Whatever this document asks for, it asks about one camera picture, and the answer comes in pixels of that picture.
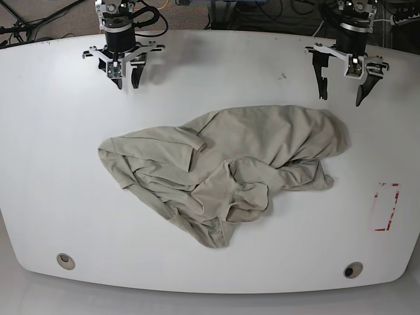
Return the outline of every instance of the robotic arm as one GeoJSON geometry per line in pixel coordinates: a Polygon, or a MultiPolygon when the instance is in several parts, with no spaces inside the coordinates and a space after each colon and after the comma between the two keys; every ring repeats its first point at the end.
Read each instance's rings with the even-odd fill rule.
{"type": "Polygon", "coordinates": [[[306,47],[306,51],[312,53],[318,91],[323,100],[327,99],[327,78],[322,77],[322,68],[328,67],[330,56],[344,62],[343,72],[346,77],[361,79],[367,73],[365,82],[358,88],[356,107],[359,107],[383,78],[383,70],[389,69],[382,57],[369,57],[365,52],[368,34],[373,32],[377,0],[338,0],[337,4],[340,14],[334,13],[326,5],[326,0],[320,4],[322,18],[338,30],[335,45],[326,47],[316,43],[313,47],[306,47]]]}
{"type": "Polygon", "coordinates": [[[152,25],[162,15],[155,7],[146,6],[138,11],[135,11],[134,7],[134,0],[96,0],[95,9],[98,13],[99,28],[105,32],[106,45],[103,49],[89,47],[88,51],[83,52],[83,58],[87,56],[99,58],[98,68],[106,73],[118,89],[122,89],[122,79],[126,76],[128,62],[134,67],[131,83],[137,89],[148,53],[165,48],[155,41],[149,41],[147,45],[136,41],[135,28],[152,25]],[[136,17],[146,12],[152,13],[153,17],[143,22],[134,22],[136,17]]]}

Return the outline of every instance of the crumpled cloth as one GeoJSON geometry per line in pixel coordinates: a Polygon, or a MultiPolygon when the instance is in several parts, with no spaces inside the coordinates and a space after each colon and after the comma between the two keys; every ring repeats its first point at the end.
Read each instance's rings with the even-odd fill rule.
{"type": "Polygon", "coordinates": [[[207,247],[229,245],[281,190],[326,190],[320,159],[347,148],[326,110],[255,106],[209,112],[180,127],[105,140],[105,168],[142,202],[207,247]]]}

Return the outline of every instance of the black cylinder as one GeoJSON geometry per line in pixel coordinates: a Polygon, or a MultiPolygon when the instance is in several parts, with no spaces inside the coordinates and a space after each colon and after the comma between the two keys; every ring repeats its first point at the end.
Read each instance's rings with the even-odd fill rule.
{"type": "Polygon", "coordinates": [[[105,31],[106,44],[111,53],[124,53],[136,46],[134,27],[119,33],[108,33],[105,31]]]}
{"type": "Polygon", "coordinates": [[[358,33],[357,31],[339,30],[335,46],[338,50],[347,54],[362,56],[366,50],[368,33],[358,33]]]}

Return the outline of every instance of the wrinkled fabric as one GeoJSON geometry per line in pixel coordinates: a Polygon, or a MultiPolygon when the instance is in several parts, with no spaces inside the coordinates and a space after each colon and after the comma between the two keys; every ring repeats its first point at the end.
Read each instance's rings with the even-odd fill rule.
{"type": "Polygon", "coordinates": [[[229,108],[180,127],[105,140],[98,153],[122,189],[207,247],[228,246],[281,190],[326,190],[320,159],[347,147],[328,111],[299,106],[229,108]]]}

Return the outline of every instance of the white table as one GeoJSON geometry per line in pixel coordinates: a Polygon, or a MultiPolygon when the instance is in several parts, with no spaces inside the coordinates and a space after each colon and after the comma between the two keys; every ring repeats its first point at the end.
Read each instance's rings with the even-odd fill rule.
{"type": "Polygon", "coordinates": [[[420,57],[368,47],[390,64],[359,108],[360,82],[331,59],[329,100],[318,100],[310,37],[170,31],[134,90],[82,59],[101,35],[0,51],[0,208],[27,270],[98,284],[204,293],[310,291],[399,278],[420,232],[420,57]],[[323,165],[325,192],[285,192],[229,247],[208,249],[119,189],[96,149],[102,140],[205,112],[262,104],[328,108],[352,146],[323,165]],[[378,183],[398,183],[392,226],[374,207],[378,183]],[[59,253],[75,260],[64,270],[59,253]],[[360,261],[363,272],[343,276],[360,261]]]}

